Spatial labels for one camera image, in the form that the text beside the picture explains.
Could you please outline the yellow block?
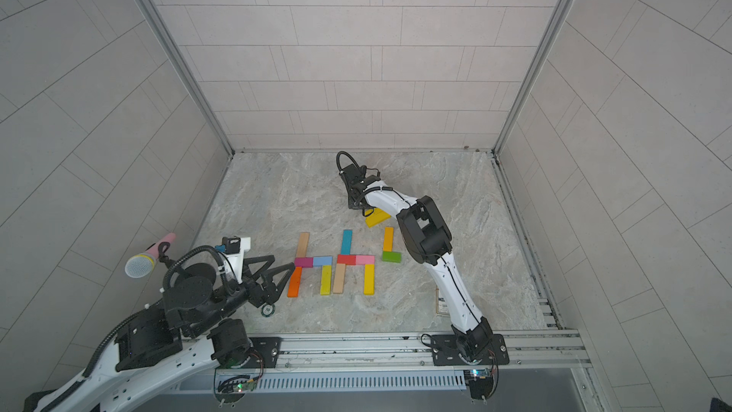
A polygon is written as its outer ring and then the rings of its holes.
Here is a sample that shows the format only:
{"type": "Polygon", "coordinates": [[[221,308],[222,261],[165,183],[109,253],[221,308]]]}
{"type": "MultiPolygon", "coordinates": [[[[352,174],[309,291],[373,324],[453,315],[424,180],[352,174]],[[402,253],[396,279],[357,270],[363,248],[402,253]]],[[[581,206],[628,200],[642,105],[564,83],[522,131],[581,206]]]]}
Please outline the yellow block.
{"type": "Polygon", "coordinates": [[[382,211],[379,208],[372,209],[367,216],[365,217],[364,221],[368,227],[374,227],[377,226],[384,221],[387,221],[390,219],[390,215],[384,211],[382,211]]]}
{"type": "Polygon", "coordinates": [[[376,266],[373,263],[364,265],[364,288],[363,292],[366,296],[375,294],[376,283],[376,266]]]}
{"type": "Polygon", "coordinates": [[[321,282],[319,293],[322,296],[329,296],[332,287],[333,266],[323,265],[321,268],[321,282]]]}

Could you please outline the magenta block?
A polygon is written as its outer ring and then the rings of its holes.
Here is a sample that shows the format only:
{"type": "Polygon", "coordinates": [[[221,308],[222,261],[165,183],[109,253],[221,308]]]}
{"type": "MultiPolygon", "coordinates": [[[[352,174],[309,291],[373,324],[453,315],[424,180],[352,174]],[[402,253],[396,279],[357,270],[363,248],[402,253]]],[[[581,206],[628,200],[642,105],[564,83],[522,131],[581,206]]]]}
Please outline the magenta block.
{"type": "Polygon", "coordinates": [[[299,268],[313,268],[314,259],[311,257],[296,257],[295,266],[299,268]]]}

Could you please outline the natural wood block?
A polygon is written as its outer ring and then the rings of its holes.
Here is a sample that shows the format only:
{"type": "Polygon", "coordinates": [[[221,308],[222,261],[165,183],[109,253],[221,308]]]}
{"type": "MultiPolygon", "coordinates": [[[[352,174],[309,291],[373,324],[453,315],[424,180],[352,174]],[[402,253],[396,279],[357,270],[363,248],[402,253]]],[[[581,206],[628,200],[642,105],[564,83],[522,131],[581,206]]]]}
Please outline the natural wood block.
{"type": "Polygon", "coordinates": [[[344,291],[344,284],[345,284],[345,273],[347,269],[347,265],[344,263],[337,263],[335,266],[335,278],[333,283],[333,293],[334,294],[342,294],[344,291]]]}
{"type": "Polygon", "coordinates": [[[307,251],[308,251],[308,245],[309,245],[309,238],[310,238],[310,234],[308,232],[302,232],[299,235],[299,241],[297,242],[297,250],[295,250],[296,258],[308,257],[307,251]]]}

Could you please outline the teal block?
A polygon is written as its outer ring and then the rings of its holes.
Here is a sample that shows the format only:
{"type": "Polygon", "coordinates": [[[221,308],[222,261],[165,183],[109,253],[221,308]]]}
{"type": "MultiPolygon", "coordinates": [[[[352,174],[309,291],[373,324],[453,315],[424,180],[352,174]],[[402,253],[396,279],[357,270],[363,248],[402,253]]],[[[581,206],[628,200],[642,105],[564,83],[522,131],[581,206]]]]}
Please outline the teal block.
{"type": "Polygon", "coordinates": [[[340,246],[341,255],[350,255],[351,254],[352,240],[353,240],[353,231],[344,230],[342,233],[341,246],[340,246]]]}

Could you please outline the light blue block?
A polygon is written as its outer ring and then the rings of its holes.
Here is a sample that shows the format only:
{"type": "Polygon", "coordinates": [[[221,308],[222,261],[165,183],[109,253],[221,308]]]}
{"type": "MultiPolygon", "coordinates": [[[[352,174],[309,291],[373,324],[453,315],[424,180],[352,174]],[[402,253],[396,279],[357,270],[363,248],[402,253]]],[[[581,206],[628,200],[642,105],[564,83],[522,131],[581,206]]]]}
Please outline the light blue block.
{"type": "Polygon", "coordinates": [[[314,267],[331,266],[332,264],[333,264],[332,257],[314,257],[313,258],[314,267]]]}

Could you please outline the amber orange block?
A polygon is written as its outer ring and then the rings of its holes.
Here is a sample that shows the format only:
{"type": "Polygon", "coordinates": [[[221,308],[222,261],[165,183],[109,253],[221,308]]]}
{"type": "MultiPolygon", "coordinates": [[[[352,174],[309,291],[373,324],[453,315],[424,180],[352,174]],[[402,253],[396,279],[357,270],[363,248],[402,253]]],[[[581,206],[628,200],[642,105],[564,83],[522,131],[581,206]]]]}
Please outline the amber orange block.
{"type": "Polygon", "coordinates": [[[392,252],[394,246],[395,229],[386,227],[384,230],[383,252],[392,252]]]}

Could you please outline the pink block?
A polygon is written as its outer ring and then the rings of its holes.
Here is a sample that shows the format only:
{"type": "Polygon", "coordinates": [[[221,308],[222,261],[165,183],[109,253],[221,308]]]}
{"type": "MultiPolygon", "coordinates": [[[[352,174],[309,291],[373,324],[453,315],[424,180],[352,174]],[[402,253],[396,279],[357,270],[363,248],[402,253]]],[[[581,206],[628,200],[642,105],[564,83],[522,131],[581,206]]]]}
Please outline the pink block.
{"type": "Polygon", "coordinates": [[[374,256],[367,256],[367,255],[357,255],[356,256],[356,265],[374,265],[376,263],[374,256]]]}

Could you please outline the red block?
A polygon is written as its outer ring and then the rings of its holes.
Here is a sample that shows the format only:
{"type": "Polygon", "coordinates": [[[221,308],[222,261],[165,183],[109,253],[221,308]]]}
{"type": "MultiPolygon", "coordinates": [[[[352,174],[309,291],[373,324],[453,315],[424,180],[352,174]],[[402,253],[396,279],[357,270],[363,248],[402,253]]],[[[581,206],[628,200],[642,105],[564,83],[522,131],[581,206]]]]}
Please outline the red block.
{"type": "Polygon", "coordinates": [[[356,265],[355,255],[338,255],[337,264],[356,265]]]}

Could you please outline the green block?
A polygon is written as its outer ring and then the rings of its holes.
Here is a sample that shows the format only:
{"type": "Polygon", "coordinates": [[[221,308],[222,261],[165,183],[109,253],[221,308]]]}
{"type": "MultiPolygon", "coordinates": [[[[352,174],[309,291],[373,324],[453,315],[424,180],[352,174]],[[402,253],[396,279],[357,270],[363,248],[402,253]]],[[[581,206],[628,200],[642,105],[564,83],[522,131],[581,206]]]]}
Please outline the green block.
{"type": "Polygon", "coordinates": [[[401,253],[384,251],[382,253],[382,260],[390,263],[401,263],[401,253]]]}

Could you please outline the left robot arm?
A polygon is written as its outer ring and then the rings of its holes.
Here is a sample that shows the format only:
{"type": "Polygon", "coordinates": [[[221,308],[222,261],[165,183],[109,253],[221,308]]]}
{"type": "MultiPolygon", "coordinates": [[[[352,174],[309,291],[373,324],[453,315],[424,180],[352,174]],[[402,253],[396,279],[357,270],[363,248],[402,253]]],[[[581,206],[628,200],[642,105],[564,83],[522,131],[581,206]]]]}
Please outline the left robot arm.
{"type": "Polygon", "coordinates": [[[240,238],[202,245],[175,261],[170,233],[128,260],[127,274],[165,265],[161,298],[122,320],[103,338],[87,366],[66,385],[30,394],[27,411],[124,411],[211,367],[264,371],[278,351],[255,346],[234,312],[246,303],[265,317],[287,288],[295,265],[274,256],[242,256],[240,238]]]}

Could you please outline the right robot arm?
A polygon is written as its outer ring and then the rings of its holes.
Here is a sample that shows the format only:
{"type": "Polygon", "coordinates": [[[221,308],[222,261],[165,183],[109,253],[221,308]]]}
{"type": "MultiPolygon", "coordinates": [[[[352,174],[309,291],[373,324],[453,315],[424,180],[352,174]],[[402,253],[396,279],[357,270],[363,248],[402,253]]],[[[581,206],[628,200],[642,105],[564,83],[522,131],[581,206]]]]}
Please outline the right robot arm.
{"type": "Polygon", "coordinates": [[[430,196],[402,194],[381,179],[378,169],[358,164],[345,151],[335,159],[348,208],[360,211],[371,224],[396,220],[407,252],[427,268],[445,299],[461,358],[469,364],[481,362],[488,356],[494,332],[457,270],[453,236],[436,202],[430,196]]]}

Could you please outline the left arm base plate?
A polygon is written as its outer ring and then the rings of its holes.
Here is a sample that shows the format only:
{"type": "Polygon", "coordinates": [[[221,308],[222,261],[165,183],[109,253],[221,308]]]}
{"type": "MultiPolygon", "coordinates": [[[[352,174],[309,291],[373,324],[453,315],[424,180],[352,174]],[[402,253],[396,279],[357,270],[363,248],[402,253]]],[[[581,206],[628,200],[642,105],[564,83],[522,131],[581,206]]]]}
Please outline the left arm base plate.
{"type": "Polygon", "coordinates": [[[250,354],[240,368],[259,369],[261,366],[264,366],[265,369],[276,368],[283,339],[280,337],[251,337],[249,341],[251,343],[250,354]]]}

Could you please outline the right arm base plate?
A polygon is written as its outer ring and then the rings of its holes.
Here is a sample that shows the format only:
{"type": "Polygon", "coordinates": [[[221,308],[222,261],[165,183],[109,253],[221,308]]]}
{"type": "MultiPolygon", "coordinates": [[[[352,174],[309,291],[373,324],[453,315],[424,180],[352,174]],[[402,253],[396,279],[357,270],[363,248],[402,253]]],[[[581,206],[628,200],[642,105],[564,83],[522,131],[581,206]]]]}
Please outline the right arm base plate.
{"type": "Polygon", "coordinates": [[[510,364],[503,335],[494,334],[488,343],[474,346],[455,334],[436,334],[422,337],[428,344],[435,366],[504,366],[510,364]]]}

